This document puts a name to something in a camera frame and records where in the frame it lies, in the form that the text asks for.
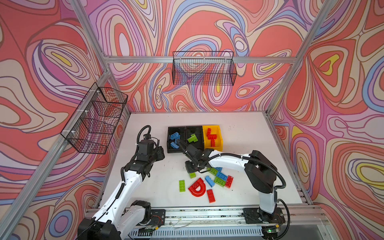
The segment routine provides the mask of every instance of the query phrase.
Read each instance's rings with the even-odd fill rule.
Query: black wire basket
[[[237,71],[232,51],[174,51],[174,85],[233,86]]]
[[[106,154],[127,100],[118,90],[98,87],[65,138],[78,152]]]

